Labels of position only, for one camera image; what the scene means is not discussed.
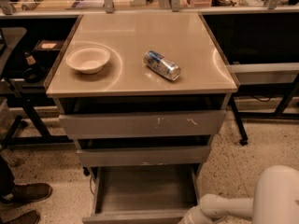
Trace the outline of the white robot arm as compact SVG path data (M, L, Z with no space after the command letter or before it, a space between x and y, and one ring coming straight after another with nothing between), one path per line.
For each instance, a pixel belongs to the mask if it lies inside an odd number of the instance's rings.
M226 217L251 224L299 224L299 172L288 166L271 166L261 173L253 198L206 194L178 224L218 224Z

